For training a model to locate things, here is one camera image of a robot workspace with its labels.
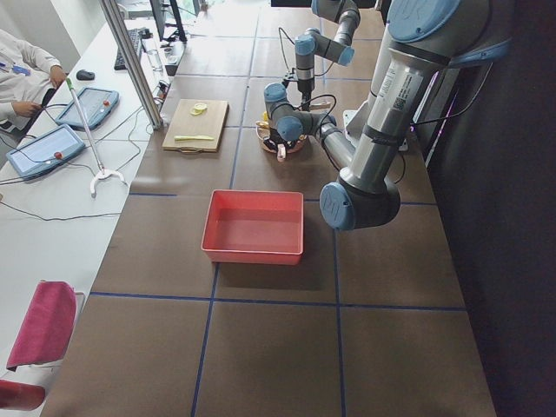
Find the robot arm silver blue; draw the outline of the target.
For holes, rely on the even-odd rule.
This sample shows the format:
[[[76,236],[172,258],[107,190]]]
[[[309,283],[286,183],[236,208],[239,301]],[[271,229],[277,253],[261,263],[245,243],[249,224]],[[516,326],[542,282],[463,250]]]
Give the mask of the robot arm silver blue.
[[[309,111],[314,90],[314,58],[320,56],[331,63],[348,66],[354,57],[353,36],[361,22],[359,7],[355,1],[312,1],[312,12],[325,20],[337,23],[333,38],[326,37],[316,28],[308,28],[297,36],[295,66],[284,77],[284,83],[296,82],[301,93],[301,109]]]
[[[400,195],[387,172],[433,75],[493,62],[509,48],[512,1],[393,1],[366,101],[354,133],[333,117],[296,109],[280,83],[264,90],[269,125],[287,142],[312,136],[339,165],[321,191],[323,218],[339,230],[393,220]]]

